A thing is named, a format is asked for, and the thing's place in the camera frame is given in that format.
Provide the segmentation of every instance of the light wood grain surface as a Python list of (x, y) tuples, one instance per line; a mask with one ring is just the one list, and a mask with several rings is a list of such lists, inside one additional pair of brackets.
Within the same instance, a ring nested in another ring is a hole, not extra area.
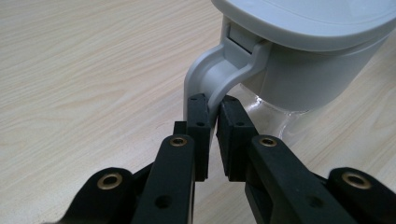
[[(210, 1), (0, 2), (0, 223), (63, 216), (94, 173), (136, 172), (182, 120), (183, 79), (219, 43)], [(396, 190), (396, 33), (335, 101), (292, 130), (312, 171), (361, 169)], [(254, 223), (213, 141), (195, 223)]]

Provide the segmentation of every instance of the screw hole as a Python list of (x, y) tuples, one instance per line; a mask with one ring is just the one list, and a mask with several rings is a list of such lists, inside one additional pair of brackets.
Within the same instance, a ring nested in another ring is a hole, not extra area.
[(306, 196), (306, 200), (308, 201), (309, 206), (313, 208), (321, 208), (324, 205), (324, 202), (316, 196)]
[(174, 137), (171, 139), (171, 145), (174, 147), (182, 147), (187, 144), (187, 139), (182, 137)]
[(260, 140), (260, 143), (265, 147), (274, 147), (276, 146), (276, 140), (268, 137), (264, 137)]
[(164, 209), (172, 204), (172, 197), (169, 195), (162, 195), (155, 200), (155, 205), (158, 208)]
[(105, 174), (97, 182), (99, 189), (114, 189), (122, 182), (122, 175), (119, 173)]
[(350, 186), (357, 189), (370, 189), (371, 183), (364, 176), (346, 172), (342, 175), (343, 180)]

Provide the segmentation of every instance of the white plastic container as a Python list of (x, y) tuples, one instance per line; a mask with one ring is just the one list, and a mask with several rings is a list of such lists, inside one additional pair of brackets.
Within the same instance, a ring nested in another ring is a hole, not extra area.
[(281, 110), (326, 105), (396, 26), (395, 0), (212, 2), (224, 14), (221, 40), (191, 66), (185, 100), (203, 92), (213, 123), (238, 83)]

